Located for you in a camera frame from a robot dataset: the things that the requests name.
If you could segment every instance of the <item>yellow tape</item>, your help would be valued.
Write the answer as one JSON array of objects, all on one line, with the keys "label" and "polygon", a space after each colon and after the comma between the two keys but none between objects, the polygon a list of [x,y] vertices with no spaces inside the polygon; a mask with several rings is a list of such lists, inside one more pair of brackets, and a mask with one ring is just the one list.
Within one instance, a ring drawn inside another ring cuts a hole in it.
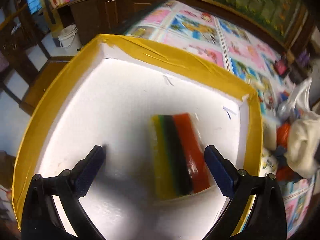
[{"label": "yellow tape", "polygon": [[[216,64],[183,50],[140,38],[100,34],[59,73],[31,117],[19,148],[13,176],[12,202],[19,227],[23,203],[44,140],[68,94],[100,51],[101,42],[109,46],[116,45],[131,57],[186,76],[239,100],[248,95],[249,126],[244,169],[251,175],[258,175],[262,151],[262,119],[258,95],[254,88]],[[247,212],[246,208],[242,222],[239,222],[235,232],[241,228]]]}]

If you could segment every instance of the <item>white styrofoam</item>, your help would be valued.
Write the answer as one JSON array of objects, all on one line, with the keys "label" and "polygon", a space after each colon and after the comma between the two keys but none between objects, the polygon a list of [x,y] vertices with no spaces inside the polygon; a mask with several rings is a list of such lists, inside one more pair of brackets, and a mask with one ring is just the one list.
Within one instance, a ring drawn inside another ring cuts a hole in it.
[{"label": "white styrofoam", "polygon": [[[106,239],[202,239],[226,198],[214,185],[199,194],[158,203],[148,122],[153,114],[195,113],[203,146],[214,144],[241,168],[247,103],[132,59],[118,48],[102,46],[102,50],[106,58],[88,71],[55,120],[36,172],[57,176],[72,169],[94,145],[105,145],[106,164],[80,202]],[[54,200],[65,229],[75,234],[59,198]]]}]

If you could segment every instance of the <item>wooden furniture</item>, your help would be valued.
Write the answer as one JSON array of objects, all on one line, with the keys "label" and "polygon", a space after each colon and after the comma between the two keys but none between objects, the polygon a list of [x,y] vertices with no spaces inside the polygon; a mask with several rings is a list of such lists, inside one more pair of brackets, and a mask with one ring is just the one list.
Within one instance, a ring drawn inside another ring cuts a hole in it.
[{"label": "wooden furniture", "polygon": [[[19,17],[21,25],[32,35],[33,42],[39,45],[48,59],[41,71],[36,69],[19,42],[11,35],[11,30],[14,26],[12,22],[15,17]],[[8,17],[0,25],[0,36],[3,37],[0,40],[0,51],[9,62],[9,67],[0,73],[0,89],[15,100],[22,110],[27,114],[32,115],[46,89],[72,57],[50,56],[41,42],[41,37],[37,35],[36,26],[33,23],[27,4],[21,7],[15,14]],[[5,79],[10,75],[13,69],[15,69],[29,85],[29,89],[22,100],[5,85]]]},{"label": "wooden furniture", "polygon": [[[63,25],[66,27],[75,22],[83,45],[88,43],[98,33],[111,33],[113,29],[122,25],[138,11],[150,5],[165,0],[74,0],[55,10],[58,11]],[[279,53],[286,52],[294,40],[303,18],[307,14],[305,6],[300,6],[295,22],[284,41],[279,40],[273,33],[257,24],[256,21],[241,12],[216,2],[214,0],[177,0],[200,10],[210,12],[218,17],[250,31]],[[293,52],[297,56],[306,46],[307,39],[313,31],[314,20],[308,16],[302,31],[293,45]]]}]

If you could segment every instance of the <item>blue gripper pad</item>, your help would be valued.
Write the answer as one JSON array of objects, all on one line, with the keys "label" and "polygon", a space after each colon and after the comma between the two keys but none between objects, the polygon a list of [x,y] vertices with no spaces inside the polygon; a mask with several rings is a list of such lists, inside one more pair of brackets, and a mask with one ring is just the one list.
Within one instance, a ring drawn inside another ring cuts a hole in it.
[{"label": "blue gripper pad", "polygon": [[204,161],[221,193],[232,199],[235,193],[235,184],[238,181],[237,169],[229,160],[223,158],[213,145],[205,148]]},{"label": "blue gripper pad", "polygon": [[103,151],[103,148],[96,145],[84,160],[80,160],[74,166],[70,177],[74,184],[75,197],[80,198],[87,194],[105,159],[106,153]]}]

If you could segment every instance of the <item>orange object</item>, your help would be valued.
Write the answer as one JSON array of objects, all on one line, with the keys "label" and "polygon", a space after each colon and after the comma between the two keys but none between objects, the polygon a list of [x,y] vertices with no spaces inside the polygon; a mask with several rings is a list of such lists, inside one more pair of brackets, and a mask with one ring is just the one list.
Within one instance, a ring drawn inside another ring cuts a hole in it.
[{"label": "orange object", "polygon": [[277,146],[287,148],[290,127],[290,124],[286,122],[277,129]]},{"label": "orange object", "polygon": [[288,93],[287,91],[283,91],[282,92],[286,97],[289,97],[290,93]]},{"label": "orange object", "polygon": [[192,180],[194,193],[210,187],[203,154],[199,149],[196,136],[192,129],[189,114],[173,115],[180,142],[187,162],[187,168]]}]

